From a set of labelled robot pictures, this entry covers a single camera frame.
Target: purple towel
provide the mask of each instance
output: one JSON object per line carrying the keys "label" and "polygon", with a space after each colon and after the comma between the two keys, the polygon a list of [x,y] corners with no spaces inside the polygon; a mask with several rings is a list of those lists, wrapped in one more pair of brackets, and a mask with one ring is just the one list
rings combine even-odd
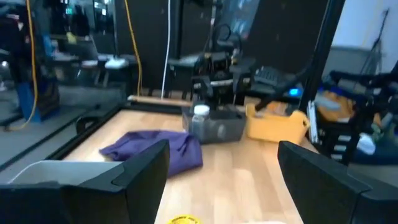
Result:
{"label": "purple towel", "polygon": [[114,161],[126,161],[163,139],[170,144],[169,177],[203,165],[199,140],[191,134],[173,131],[129,132],[100,153]]}

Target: yellow sticker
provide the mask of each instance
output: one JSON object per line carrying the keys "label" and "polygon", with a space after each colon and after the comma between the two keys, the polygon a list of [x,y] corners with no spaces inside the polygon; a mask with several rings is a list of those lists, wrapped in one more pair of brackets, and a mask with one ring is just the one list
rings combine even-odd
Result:
{"label": "yellow sticker", "polygon": [[180,215],[173,218],[167,224],[200,224],[200,221],[191,215]]}

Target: yellow container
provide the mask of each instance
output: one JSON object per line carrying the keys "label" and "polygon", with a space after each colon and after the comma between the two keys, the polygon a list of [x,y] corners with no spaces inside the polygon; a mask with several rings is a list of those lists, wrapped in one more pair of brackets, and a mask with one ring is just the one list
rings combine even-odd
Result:
{"label": "yellow container", "polygon": [[290,116],[264,114],[257,117],[254,104],[248,104],[246,116],[246,134],[253,139],[300,144],[310,127],[310,121],[301,111],[294,111]]}

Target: wooden tabletop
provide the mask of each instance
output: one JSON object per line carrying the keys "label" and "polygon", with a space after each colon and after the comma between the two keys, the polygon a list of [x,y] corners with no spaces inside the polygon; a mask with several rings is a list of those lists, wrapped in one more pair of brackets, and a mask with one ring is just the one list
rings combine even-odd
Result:
{"label": "wooden tabletop", "polygon": [[[65,160],[105,161],[102,149],[128,131],[183,131],[181,116],[121,111]],[[313,147],[304,141],[304,147]],[[240,142],[202,146],[203,167],[170,178],[156,223],[193,215],[203,224],[280,221],[302,223],[283,180],[277,144],[243,136]]]}

